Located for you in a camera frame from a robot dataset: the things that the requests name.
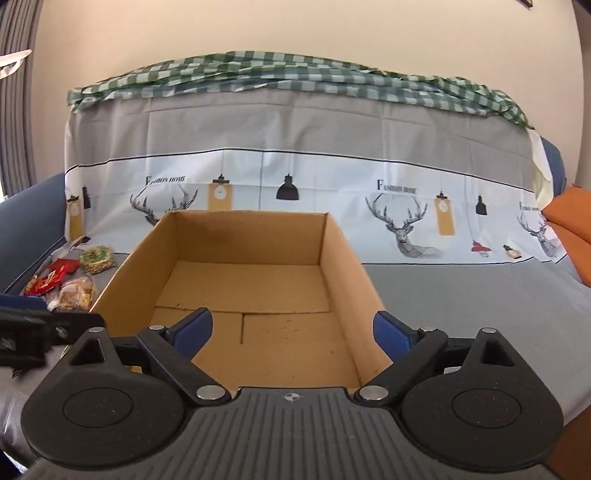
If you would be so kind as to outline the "red square snack packet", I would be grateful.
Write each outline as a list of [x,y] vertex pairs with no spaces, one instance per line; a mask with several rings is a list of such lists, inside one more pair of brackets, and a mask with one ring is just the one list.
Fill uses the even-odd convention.
[[60,258],[49,265],[49,272],[54,276],[66,276],[75,273],[80,267],[77,259]]

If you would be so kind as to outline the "grey curtain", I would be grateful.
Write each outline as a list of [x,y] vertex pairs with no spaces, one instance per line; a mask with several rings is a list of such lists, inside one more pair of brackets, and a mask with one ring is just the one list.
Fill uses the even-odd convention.
[[[43,3],[1,3],[1,53],[33,50]],[[33,55],[1,81],[1,186],[13,196],[36,183],[32,147]]]

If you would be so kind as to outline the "clear bag of biscuits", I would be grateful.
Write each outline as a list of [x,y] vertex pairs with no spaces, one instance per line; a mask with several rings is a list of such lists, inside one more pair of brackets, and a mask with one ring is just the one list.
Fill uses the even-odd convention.
[[89,312],[95,299],[93,279],[84,275],[66,281],[47,302],[48,309]]

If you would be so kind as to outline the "green checkered cloth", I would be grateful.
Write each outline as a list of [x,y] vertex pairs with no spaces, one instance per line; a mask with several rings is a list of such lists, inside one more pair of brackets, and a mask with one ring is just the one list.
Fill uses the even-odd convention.
[[139,67],[71,89],[67,105],[75,112],[113,100],[264,88],[498,116],[518,127],[532,127],[509,95],[463,77],[404,74],[329,58],[262,51],[229,51]]

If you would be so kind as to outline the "open cardboard box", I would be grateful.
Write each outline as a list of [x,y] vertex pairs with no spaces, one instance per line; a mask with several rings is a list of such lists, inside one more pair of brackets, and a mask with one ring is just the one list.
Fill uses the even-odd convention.
[[132,336],[207,308],[211,340],[193,363],[229,390],[354,390],[390,361],[373,319],[383,302],[326,214],[177,212],[118,268],[94,311]]

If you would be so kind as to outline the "deer print sofa cover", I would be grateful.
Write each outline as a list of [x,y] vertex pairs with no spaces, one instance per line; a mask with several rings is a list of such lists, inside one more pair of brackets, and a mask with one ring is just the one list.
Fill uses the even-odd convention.
[[590,404],[590,290],[542,215],[564,175],[531,130],[270,89],[107,100],[69,117],[65,185],[119,254],[168,211],[328,213],[391,313],[498,328],[567,420]]

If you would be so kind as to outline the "round green peanut snack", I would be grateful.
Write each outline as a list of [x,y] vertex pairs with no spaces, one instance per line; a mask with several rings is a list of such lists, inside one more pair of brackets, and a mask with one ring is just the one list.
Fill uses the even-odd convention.
[[116,265],[113,251],[107,246],[95,246],[82,251],[79,262],[83,270],[89,275],[99,274],[114,268]]

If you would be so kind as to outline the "red spicy snack bag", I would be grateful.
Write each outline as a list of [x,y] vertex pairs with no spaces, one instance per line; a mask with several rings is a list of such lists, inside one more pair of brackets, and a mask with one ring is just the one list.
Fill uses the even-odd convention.
[[47,275],[43,277],[34,277],[23,289],[24,296],[43,296],[53,289],[59,287],[66,273],[63,269],[51,270]]

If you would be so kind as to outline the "orange cushion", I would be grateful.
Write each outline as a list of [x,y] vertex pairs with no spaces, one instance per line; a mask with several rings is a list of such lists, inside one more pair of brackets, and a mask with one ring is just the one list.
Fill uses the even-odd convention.
[[542,213],[557,233],[581,281],[591,285],[591,193],[571,186]]

